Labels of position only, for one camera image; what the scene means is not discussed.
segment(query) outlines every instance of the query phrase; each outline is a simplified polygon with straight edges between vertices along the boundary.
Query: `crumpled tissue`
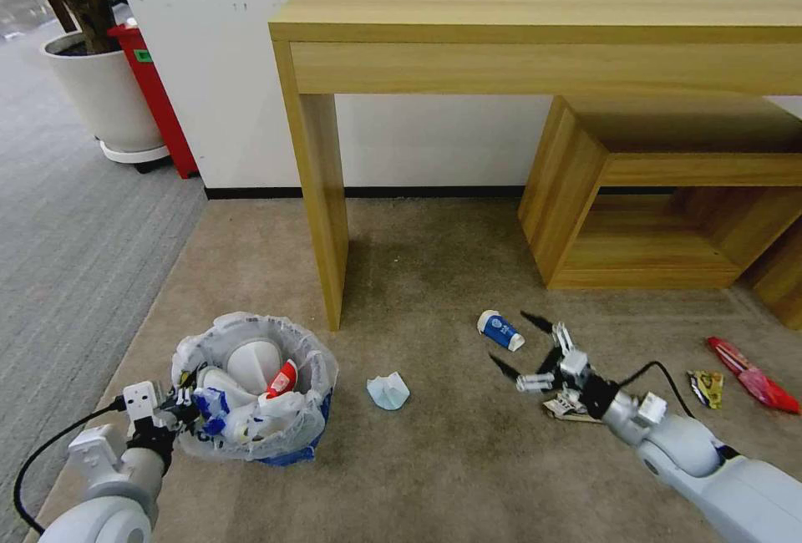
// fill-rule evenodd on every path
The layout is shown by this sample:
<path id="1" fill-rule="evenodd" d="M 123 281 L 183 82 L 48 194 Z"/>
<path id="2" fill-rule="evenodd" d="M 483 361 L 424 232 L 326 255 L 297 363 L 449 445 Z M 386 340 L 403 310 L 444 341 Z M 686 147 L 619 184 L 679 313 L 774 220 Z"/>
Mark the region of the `crumpled tissue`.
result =
<path id="1" fill-rule="evenodd" d="M 380 408 L 399 409 L 409 397 L 409 389 L 398 372 L 368 380 L 368 393 Z"/>

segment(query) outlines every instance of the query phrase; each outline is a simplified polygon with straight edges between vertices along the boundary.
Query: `wooden box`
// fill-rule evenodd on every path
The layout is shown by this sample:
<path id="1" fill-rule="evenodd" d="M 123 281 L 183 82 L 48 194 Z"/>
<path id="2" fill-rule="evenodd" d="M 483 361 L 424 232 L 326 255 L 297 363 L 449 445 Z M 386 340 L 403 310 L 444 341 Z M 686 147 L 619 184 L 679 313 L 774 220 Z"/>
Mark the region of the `wooden box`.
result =
<path id="1" fill-rule="evenodd" d="M 726 287 L 800 213 L 802 122 L 740 96 L 555 97 L 519 209 L 549 288 Z"/>
<path id="2" fill-rule="evenodd" d="M 802 330 L 802 219 L 749 268 L 747 278 L 783 324 Z"/>

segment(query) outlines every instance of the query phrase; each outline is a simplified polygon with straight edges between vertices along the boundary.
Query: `potted plant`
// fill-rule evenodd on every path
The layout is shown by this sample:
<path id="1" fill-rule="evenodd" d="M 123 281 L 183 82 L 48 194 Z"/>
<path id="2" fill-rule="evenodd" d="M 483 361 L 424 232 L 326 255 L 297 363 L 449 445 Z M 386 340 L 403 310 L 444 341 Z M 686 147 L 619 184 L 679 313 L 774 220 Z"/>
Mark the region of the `potted plant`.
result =
<path id="1" fill-rule="evenodd" d="M 166 156 L 159 130 L 117 40 L 111 0 L 59 0 L 80 31 L 42 46 L 53 71 L 104 154 L 121 163 Z"/>

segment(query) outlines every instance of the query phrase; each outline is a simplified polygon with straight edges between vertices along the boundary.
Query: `carpet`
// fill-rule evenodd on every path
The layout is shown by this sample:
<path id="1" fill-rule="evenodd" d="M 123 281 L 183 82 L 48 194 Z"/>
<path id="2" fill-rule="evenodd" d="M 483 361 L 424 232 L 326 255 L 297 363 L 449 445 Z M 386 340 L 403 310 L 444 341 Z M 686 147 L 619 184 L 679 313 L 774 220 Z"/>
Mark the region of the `carpet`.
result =
<path id="1" fill-rule="evenodd" d="M 27 529 L 11 497 L 38 444 L 90 412 L 206 199 L 172 165 L 106 160 L 38 46 L 56 23 L 0 46 L 0 533 Z M 34 465 L 36 510 L 68 440 Z"/>
<path id="2" fill-rule="evenodd" d="M 692 396 L 687 369 L 723 370 L 718 335 L 802 395 L 802 337 L 736 286 L 723 291 L 548 292 L 513 200 L 349 200 L 351 250 L 342 328 L 328 332 L 300 200 L 209 202 L 105 397 L 168 379 L 186 335 L 236 310 L 286 315 L 314 330 L 340 364 L 331 418 L 312 463 L 216 464 L 180 451 L 164 482 L 155 540 L 718 541 L 700 513 L 660 485 L 596 424 L 548 418 L 487 356 L 536 368 L 551 341 L 520 309 L 564 320 L 596 369 L 624 378 L 665 363 L 697 416 L 742 453 L 802 478 L 802 419 L 766 409 L 727 374 L 723 408 Z M 476 332 L 497 309 L 520 327 L 515 354 Z M 411 390 L 397 412 L 365 382 L 398 370 Z M 634 383 L 680 411 L 659 372 Z M 122 424 L 120 415 L 114 421 Z M 79 500 L 59 477 L 41 514 Z"/>

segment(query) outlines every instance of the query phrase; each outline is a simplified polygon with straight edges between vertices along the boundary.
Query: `white flower pot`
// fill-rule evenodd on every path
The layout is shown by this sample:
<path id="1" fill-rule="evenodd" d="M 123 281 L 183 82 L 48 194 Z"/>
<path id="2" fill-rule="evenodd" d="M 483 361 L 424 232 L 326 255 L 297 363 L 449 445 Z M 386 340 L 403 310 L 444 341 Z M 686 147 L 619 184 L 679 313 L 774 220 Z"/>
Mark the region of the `white flower pot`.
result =
<path id="1" fill-rule="evenodd" d="M 122 50 L 90 56 L 57 54 L 83 38 L 80 32 L 58 36 L 42 46 L 42 54 L 89 130 L 101 140 L 104 154 L 121 163 L 167 156 L 169 151 Z"/>

